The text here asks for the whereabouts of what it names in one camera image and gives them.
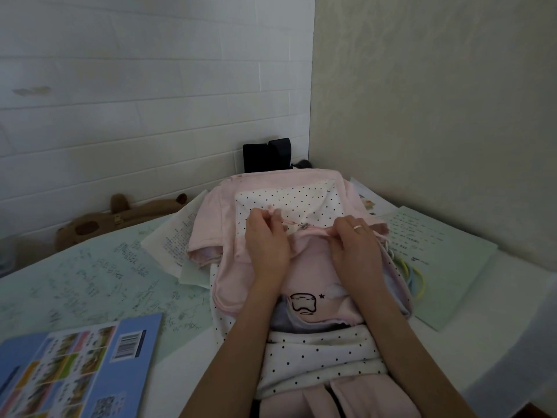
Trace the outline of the blue picture book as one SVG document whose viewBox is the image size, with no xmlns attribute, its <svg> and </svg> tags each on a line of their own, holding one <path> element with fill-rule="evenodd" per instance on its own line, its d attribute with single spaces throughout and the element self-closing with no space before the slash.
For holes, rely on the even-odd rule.
<svg viewBox="0 0 557 418">
<path fill-rule="evenodd" d="M 137 418 L 163 314 L 0 343 L 0 418 Z"/>
</svg>

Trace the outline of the green printed paper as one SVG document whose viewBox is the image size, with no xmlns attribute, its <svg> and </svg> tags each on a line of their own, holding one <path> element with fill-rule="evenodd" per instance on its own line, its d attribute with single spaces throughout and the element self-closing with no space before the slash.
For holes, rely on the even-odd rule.
<svg viewBox="0 0 557 418">
<path fill-rule="evenodd" d="M 381 241 L 388 291 L 405 316 L 441 331 L 498 246 L 408 207 L 372 217 L 389 229 Z"/>
</svg>

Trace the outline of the person's right hand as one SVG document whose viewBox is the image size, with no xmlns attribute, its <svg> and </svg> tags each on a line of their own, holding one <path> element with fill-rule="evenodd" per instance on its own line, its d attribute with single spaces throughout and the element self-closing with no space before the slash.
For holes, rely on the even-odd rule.
<svg viewBox="0 0 557 418">
<path fill-rule="evenodd" d="M 337 231 L 346 250 L 343 264 L 333 263 L 341 285 L 354 302 L 362 304 L 388 294 L 382 272 L 380 244 L 361 218 L 338 217 L 330 231 Z"/>
</svg>

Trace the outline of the brown plush toy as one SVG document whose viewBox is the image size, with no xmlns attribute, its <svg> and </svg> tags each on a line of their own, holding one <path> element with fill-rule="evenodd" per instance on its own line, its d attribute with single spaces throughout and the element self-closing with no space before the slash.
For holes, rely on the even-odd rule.
<svg viewBox="0 0 557 418">
<path fill-rule="evenodd" d="M 181 193 L 176 198 L 149 201 L 132 207 L 126 196 L 115 194 L 110 199 L 109 212 L 88 213 L 58 229 L 55 250 L 61 252 L 94 237 L 172 215 L 187 202 L 187 195 Z"/>
</svg>

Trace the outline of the person's left hand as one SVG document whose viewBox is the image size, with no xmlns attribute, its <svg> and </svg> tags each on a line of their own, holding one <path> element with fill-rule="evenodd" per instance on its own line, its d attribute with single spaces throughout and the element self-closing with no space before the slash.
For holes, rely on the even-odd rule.
<svg viewBox="0 0 557 418">
<path fill-rule="evenodd" d="M 291 245 L 286 234 L 272 234 L 270 212 L 254 208 L 246 220 L 246 248 L 257 282 L 280 290 L 290 266 Z"/>
</svg>

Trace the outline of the person's right forearm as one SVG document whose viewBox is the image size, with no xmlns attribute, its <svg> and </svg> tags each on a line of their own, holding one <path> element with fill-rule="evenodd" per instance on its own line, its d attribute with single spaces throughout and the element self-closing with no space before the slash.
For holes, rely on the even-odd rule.
<svg viewBox="0 0 557 418">
<path fill-rule="evenodd" d="M 477 418 L 400 313 L 384 285 L 349 289 L 386 367 L 422 418 Z"/>
</svg>

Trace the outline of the white printed paper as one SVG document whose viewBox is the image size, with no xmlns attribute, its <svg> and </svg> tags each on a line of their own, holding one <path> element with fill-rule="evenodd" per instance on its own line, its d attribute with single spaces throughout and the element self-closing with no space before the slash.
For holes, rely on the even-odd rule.
<svg viewBox="0 0 557 418">
<path fill-rule="evenodd" d="M 187 248 L 197 213 L 208 194 L 205 189 L 181 210 L 157 227 L 141 242 L 141 246 L 160 266 L 185 285 L 208 288 L 209 276 L 191 261 Z"/>
</svg>

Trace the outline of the pink polka dot backpack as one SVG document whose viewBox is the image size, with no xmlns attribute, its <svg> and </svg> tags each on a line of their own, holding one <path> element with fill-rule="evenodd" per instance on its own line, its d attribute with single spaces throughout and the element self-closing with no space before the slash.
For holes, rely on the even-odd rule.
<svg viewBox="0 0 557 418">
<path fill-rule="evenodd" d="M 233 176 L 209 192 L 197 213 L 189 258 L 210 265 L 214 335 L 222 345 L 254 279 L 246 250 L 253 208 L 281 210 L 291 242 L 289 274 L 270 323 L 255 395 L 261 417 L 416 418 L 420 413 L 388 375 L 375 341 L 333 267 L 326 229 L 351 215 L 381 243 L 386 288 L 412 315 L 406 277 L 388 251 L 388 226 L 370 215 L 354 186 L 325 169 Z"/>
</svg>

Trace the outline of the person's left forearm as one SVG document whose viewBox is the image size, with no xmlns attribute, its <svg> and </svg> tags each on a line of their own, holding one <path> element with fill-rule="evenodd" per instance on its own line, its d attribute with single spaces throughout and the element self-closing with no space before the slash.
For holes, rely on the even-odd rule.
<svg viewBox="0 0 557 418">
<path fill-rule="evenodd" d="M 256 273 L 236 322 L 179 418 L 249 418 L 284 276 Z"/>
</svg>

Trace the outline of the white colour printed leaflet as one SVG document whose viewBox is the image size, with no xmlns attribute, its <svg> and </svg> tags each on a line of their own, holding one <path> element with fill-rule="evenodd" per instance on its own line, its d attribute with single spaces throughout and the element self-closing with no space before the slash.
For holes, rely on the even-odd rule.
<svg viewBox="0 0 557 418">
<path fill-rule="evenodd" d="M 352 177 L 349 182 L 352 183 L 367 212 L 372 216 L 384 217 L 398 211 L 399 208 L 397 206 L 373 192 L 354 177 Z"/>
</svg>

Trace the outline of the large green handwritten sheet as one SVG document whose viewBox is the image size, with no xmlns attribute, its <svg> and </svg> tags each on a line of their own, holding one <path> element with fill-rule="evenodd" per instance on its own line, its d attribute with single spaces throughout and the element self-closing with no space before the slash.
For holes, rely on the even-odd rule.
<svg viewBox="0 0 557 418">
<path fill-rule="evenodd" d="M 212 326 L 209 292 L 165 273 L 142 241 L 155 219 L 93 238 L 0 279 L 0 342 L 46 330 L 163 314 L 163 346 Z"/>
</svg>

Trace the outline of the black box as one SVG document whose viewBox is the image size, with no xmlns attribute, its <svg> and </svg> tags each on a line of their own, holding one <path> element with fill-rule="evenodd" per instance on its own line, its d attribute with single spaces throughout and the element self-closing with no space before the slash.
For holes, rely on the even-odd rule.
<svg viewBox="0 0 557 418">
<path fill-rule="evenodd" d="M 245 144 L 242 148 L 244 173 L 313 168 L 311 162 L 306 159 L 292 163 L 291 155 L 292 146 L 289 138 L 261 144 Z"/>
</svg>

